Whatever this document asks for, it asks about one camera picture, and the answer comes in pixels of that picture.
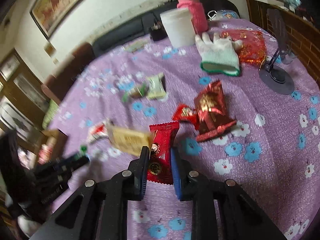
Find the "wooden cabinet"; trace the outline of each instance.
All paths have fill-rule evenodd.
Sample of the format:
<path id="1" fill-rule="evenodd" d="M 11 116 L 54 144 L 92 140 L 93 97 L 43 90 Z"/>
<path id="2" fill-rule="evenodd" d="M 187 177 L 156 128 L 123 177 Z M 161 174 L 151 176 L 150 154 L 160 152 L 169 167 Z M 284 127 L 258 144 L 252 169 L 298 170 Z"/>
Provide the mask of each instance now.
<path id="1" fill-rule="evenodd" d="M 33 151 L 49 98 L 15 49 L 0 63 L 0 89 L 0 128 L 17 129 L 21 147 Z"/>

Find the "purple bedsheet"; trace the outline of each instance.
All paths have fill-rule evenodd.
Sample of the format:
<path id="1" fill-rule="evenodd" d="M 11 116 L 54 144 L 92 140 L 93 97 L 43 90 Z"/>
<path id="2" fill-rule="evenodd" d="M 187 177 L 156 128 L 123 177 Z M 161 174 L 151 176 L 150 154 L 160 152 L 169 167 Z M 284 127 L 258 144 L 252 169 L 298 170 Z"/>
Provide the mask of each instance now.
<path id="1" fill-rule="evenodd" d="M 267 55 L 276 50 L 276 40 L 249 21 L 231 19 L 214 24 L 210 33 L 260 30 Z M 151 41 L 134 54 L 117 48 L 94 60 L 70 89 L 50 125 L 69 136 L 65 156 L 78 150 L 89 127 L 106 117 L 118 126 L 148 130 L 150 124 L 170 122 L 178 103 L 193 107 L 199 91 L 220 79 L 229 116 L 238 120 L 237 128 L 198 144 L 193 125 L 181 123 L 175 145 L 195 170 L 211 179 L 231 178 L 241 184 L 288 239 L 298 240 L 320 207 L 320 97 L 316 82 L 298 59 L 281 64 L 295 82 L 291 96 L 270 90 L 260 81 L 257 68 L 242 65 L 240 77 L 209 76 L 200 69 L 200 61 L 196 46 L 175 49 L 168 39 Z M 160 72 L 165 75 L 167 98 L 121 102 L 125 90 Z M 97 155 L 97 149 L 103 154 Z M 93 161 L 74 172 L 70 190 L 57 199 L 54 210 L 87 179 L 110 179 L 136 158 L 112 148 L 107 139 L 90 145 L 89 155 Z M 188 240 L 191 208 L 191 202 L 177 200 L 173 185 L 148 181 L 144 200 L 129 202 L 128 239 Z"/>

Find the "red candy wrapper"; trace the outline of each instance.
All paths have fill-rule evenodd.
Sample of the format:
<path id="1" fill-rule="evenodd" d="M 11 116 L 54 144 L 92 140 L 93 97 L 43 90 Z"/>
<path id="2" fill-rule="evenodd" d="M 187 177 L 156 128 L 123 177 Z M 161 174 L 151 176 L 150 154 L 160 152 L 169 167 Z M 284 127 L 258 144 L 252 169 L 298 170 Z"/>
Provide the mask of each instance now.
<path id="1" fill-rule="evenodd" d="M 191 109 L 191 107 L 180 104 L 176 110 L 176 112 L 172 116 L 172 120 L 174 121 L 186 121 L 191 122 L 196 130 L 199 130 L 199 118 L 195 109 Z"/>
<path id="2" fill-rule="evenodd" d="M 195 98 L 195 106 L 200 121 L 197 142 L 217 137 L 236 124 L 234 119 L 228 117 L 220 80 L 209 84 L 199 93 Z"/>
<path id="3" fill-rule="evenodd" d="M 179 122 L 153 124 L 149 127 L 150 131 L 155 133 L 155 137 L 150 152 L 147 179 L 172 185 L 170 148 L 179 130 Z"/>

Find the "yellow snack packet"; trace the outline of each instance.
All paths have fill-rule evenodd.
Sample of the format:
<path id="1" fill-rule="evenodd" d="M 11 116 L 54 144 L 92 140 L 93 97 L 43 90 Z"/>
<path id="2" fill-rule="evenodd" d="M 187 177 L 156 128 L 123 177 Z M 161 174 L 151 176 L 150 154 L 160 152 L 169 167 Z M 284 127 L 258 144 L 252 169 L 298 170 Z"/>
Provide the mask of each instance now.
<path id="1" fill-rule="evenodd" d="M 139 157 L 143 146 L 151 149 L 154 133 L 140 132 L 112 125 L 107 126 L 107 131 L 112 146 L 122 152 Z"/>

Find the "black stand base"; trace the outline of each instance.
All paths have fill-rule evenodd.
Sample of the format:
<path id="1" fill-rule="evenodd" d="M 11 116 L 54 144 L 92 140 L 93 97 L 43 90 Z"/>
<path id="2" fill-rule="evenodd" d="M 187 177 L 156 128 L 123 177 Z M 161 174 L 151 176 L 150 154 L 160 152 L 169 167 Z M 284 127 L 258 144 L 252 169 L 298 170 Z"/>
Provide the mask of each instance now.
<path id="1" fill-rule="evenodd" d="M 261 80 L 274 92 L 282 95 L 290 95 L 294 91 L 294 82 L 290 75 L 282 68 L 273 65 L 273 68 L 268 72 L 266 67 L 269 62 L 266 62 L 259 69 L 259 77 Z"/>

